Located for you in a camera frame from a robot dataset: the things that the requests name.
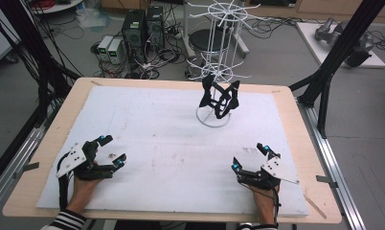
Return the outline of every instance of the gray floor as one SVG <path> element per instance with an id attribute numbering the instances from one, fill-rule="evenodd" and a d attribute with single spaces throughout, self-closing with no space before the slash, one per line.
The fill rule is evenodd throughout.
<path id="1" fill-rule="evenodd" d="M 73 11 L 51 15 L 57 24 L 75 17 Z M 99 67 L 90 47 L 103 35 L 116 34 L 122 20 L 109 19 L 106 28 L 84 29 L 78 22 L 59 26 L 64 34 L 56 37 L 59 48 L 72 60 L 84 76 L 95 76 Z M 385 33 L 385 26 L 372 29 Z M 283 26 L 268 39 L 242 33 L 250 54 L 235 73 L 253 76 L 242 83 L 290 85 L 318 69 L 318 63 L 296 29 Z M 50 40 L 45 40 L 52 53 Z M 385 51 L 374 49 L 385 62 Z M 186 81 L 186 63 L 160 69 L 159 80 Z M 0 155 L 34 111 L 37 86 L 22 63 L 0 63 Z M 302 94 L 304 89 L 294 92 Z M 367 229 L 385 229 L 385 68 L 340 68 L 332 83 L 328 104 L 327 136 L 338 164 L 348 183 L 357 209 Z M 49 218 L 6 218 L 0 203 L 0 229 L 38 229 Z M 102 229 L 98 220 L 93 229 Z M 281 229 L 290 229 L 282 224 Z M 344 219 L 340 224 L 299 224 L 298 229 L 349 229 Z"/>

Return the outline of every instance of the human hand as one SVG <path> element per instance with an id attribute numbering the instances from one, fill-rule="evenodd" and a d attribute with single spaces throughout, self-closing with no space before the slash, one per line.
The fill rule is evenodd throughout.
<path id="1" fill-rule="evenodd" d="M 95 188 L 101 181 L 102 179 L 80 180 L 74 176 L 73 196 L 66 209 L 81 215 L 84 208 L 91 201 Z"/>
<path id="2" fill-rule="evenodd" d="M 250 186 L 253 192 L 253 199 L 255 199 L 256 208 L 259 212 L 260 224 L 276 224 L 274 219 L 275 209 L 275 197 L 272 190 L 262 190 L 253 186 Z M 276 192 L 280 190 L 280 185 L 275 187 Z"/>

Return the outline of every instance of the wooden table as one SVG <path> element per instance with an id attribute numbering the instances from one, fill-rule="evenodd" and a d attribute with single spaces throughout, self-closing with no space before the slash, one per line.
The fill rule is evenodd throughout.
<path id="1" fill-rule="evenodd" d="M 35 205 L 46 183 L 49 171 L 78 117 L 88 93 L 94 86 L 127 86 L 168 89 L 202 89 L 200 82 L 165 80 L 113 80 L 82 78 L 77 80 L 69 96 L 49 127 L 31 163 L 39 168 L 25 172 L 7 201 L 3 213 L 7 217 L 54 217 L 58 209 L 40 209 Z M 291 223 L 338 223 L 342 220 L 337 203 L 328 184 L 316 180 L 325 175 L 306 125 L 288 87 L 241 84 L 239 91 L 271 94 L 279 110 L 281 121 L 300 181 L 302 181 L 309 215 L 301 218 L 278 218 Z M 197 213 L 158 213 L 88 210 L 91 219 L 155 219 L 188 221 L 258 222 L 256 215 L 225 215 Z"/>

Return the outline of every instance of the striped sleeve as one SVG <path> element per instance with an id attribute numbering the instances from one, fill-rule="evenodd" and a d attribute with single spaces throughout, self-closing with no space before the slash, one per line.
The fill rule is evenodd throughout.
<path id="1" fill-rule="evenodd" d="M 44 228 L 44 230 L 80 230 L 86 221 L 87 219 L 85 217 L 77 213 L 69 210 L 61 210 L 55 218 L 55 221 L 50 224 L 49 228 Z"/>

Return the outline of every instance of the box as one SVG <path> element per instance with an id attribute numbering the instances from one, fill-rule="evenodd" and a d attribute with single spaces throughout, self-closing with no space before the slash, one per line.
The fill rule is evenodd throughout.
<path id="1" fill-rule="evenodd" d="M 145 10 L 150 0 L 102 0 L 102 7 L 113 10 L 141 9 Z"/>

